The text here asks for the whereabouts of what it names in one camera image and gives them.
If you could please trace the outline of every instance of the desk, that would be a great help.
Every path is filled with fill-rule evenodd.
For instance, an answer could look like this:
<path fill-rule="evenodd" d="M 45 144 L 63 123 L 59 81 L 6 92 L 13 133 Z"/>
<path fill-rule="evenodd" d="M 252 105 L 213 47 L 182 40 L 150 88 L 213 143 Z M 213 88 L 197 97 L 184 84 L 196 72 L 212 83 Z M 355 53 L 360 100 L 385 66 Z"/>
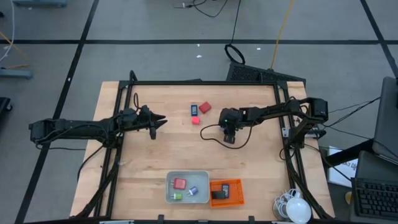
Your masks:
<path fill-rule="evenodd" d="M 288 87 L 290 96 L 306 97 L 302 82 L 290 82 Z M 117 88 L 118 82 L 102 84 L 94 120 L 112 115 Z M 150 140 L 148 131 L 126 133 L 112 219 L 156 220 L 163 214 L 167 220 L 247 220 L 250 215 L 256 220 L 275 220 L 274 198 L 290 188 L 286 164 L 278 156 L 282 149 L 279 120 L 270 119 L 255 126 L 250 141 L 240 150 L 204 141 L 199 135 L 202 127 L 218 122 L 222 108 L 274 105 L 272 86 L 134 85 L 132 91 L 138 93 L 140 105 L 148 105 L 154 113 L 166 115 L 168 123 L 158 129 L 154 141 Z M 194 126 L 190 105 L 204 101 L 208 101 L 212 109 L 200 115 L 200 126 Z M 246 140 L 248 132 L 246 128 L 237 133 L 235 146 Z M 217 127 L 206 130 L 203 135 L 223 138 Z M 315 140 L 306 143 L 317 147 Z M 99 146 L 99 142 L 88 141 L 85 158 Z M 71 215 L 80 212 L 97 190 L 104 154 L 102 150 L 82 169 Z M 319 152 L 310 147 L 302 149 L 302 160 L 309 190 L 325 211 L 334 216 Z M 242 179 L 245 205 L 214 209 L 209 204 L 167 204 L 165 177 L 177 169 L 207 170 L 212 180 Z M 108 195 L 104 194 L 101 214 L 105 213 Z"/>

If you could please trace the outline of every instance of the gray tray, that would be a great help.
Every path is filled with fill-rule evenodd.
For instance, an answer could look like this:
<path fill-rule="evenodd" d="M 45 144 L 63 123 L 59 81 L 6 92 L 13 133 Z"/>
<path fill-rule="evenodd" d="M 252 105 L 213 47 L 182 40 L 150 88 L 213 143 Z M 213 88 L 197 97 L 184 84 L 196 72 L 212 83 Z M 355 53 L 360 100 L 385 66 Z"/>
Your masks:
<path fill-rule="evenodd" d="M 171 181 L 174 178 L 187 180 L 185 190 L 174 189 Z M 191 187 L 196 187 L 198 193 L 188 196 Z M 174 193 L 182 194 L 182 200 L 174 200 L 171 195 Z M 167 203 L 207 203 L 210 197 L 209 173 L 207 171 L 176 170 L 170 171 L 166 176 L 165 199 Z"/>

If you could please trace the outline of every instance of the plastic tray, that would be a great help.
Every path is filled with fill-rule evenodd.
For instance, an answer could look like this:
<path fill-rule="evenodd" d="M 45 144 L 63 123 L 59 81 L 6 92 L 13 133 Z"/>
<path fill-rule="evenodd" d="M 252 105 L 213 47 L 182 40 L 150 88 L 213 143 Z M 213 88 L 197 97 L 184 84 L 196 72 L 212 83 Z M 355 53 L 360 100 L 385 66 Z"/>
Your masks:
<path fill-rule="evenodd" d="M 171 181 L 174 178 L 181 178 L 187 180 L 185 190 L 174 189 Z M 196 187 L 198 193 L 194 196 L 188 196 L 188 191 L 191 187 Z M 174 193 L 182 194 L 182 200 L 174 200 L 171 195 Z M 170 171 L 166 176 L 166 191 L 165 199 L 168 203 L 207 203 L 210 197 L 209 190 L 209 173 L 206 171 L 190 171 L 190 170 L 176 170 Z"/>
<path fill-rule="evenodd" d="M 221 190 L 222 184 L 229 184 L 229 197 L 226 199 L 210 199 L 212 208 L 225 208 L 244 205 L 241 179 L 215 180 L 210 182 L 210 191 Z"/>

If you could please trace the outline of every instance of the white paper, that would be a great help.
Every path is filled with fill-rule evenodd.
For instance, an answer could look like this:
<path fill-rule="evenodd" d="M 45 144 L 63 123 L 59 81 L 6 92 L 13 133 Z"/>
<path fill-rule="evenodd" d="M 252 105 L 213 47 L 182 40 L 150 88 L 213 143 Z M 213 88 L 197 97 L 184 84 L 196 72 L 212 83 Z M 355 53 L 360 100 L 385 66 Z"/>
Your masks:
<path fill-rule="evenodd" d="M 329 146 L 328 156 L 333 155 L 334 153 L 340 152 L 341 149 L 338 149 L 333 146 Z M 358 159 L 353 159 L 352 161 L 344 162 L 338 166 L 335 166 L 340 172 L 344 173 L 348 178 L 355 177 L 356 166 L 358 165 Z M 328 170 L 328 182 L 332 184 L 338 184 L 345 187 L 352 188 L 351 182 L 339 174 L 333 168 L 329 168 Z"/>

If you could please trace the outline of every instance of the floor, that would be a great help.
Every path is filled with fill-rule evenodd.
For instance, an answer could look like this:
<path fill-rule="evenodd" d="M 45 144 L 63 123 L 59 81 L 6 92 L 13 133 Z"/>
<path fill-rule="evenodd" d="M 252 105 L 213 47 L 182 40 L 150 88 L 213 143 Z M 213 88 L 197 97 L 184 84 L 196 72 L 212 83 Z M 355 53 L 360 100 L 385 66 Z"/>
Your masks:
<path fill-rule="evenodd" d="M 62 118 L 92 119 L 101 82 L 126 80 L 131 69 L 139 80 L 225 80 L 229 60 L 223 47 L 231 38 L 238 0 L 228 1 L 215 19 L 193 8 L 174 9 L 175 2 L 84 0 L 69 1 L 60 9 L 16 7 L 16 43 L 29 56 L 35 76 L 0 79 L 0 96 L 10 97 L 14 104 L 0 132 L 1 223 L 15 222 L 39 156 L 29 141 L 28 124 L 51 118 L 54 111 L 60 113 L 61 107 L 55 110 L 57 104 L 64 103 Z M 208 1 L 201 9 L 215 14 L 223 2 Z M 295 1 L 282 36 L 292 41 L 280 45 L 275 71 L 306 78 L 307 95 L 327 100 L 330 110 L 378 97 L 383 77 L 394 76 L 395 62 L 389 63 L 386 54 L 390 51 L 398 57 L 397 41 L 390 41 L 398 40 L 398 2 L 366 1 L 382 36 L 376 35 L 361 2 L 365 1 Z M 85 29 L 96 3 L 92 23 Z M 288 5 L 289 0 L 242 1 L 235 39 L 242 40 L 236 46 L 247 65 L 269 68 L 274 44 L 259 43 L 277 38 Z M 10 37 L 9 2 L 1 1 L 0 10 L 7 16 L 0 30 Z M 82 37 L 99 41 L 83 46 Z M 1 55 L 5 46 L 0 42 Z M 22 63 L 25 59 L 13 50 L 1 66 Z M 71 78 L 70 89 L 66 100 L 58 101 L 66 78 Z M 377 106 L 366 107 L 336 128 L 372 137 Z M 330 120 L 347 112 L 333 113 Z M 362 140 L 331 130 L 320 144 L 346 148 Z M 59 141 L 53 145 L 84 148 L 85 144 Z M 83 153 L 49 152 L 25 222 L 68 217 Z M 336 216 L 347 219 L 348 206 L 343 201 L 347 189 L 330 185 L 330 190 Z"/>

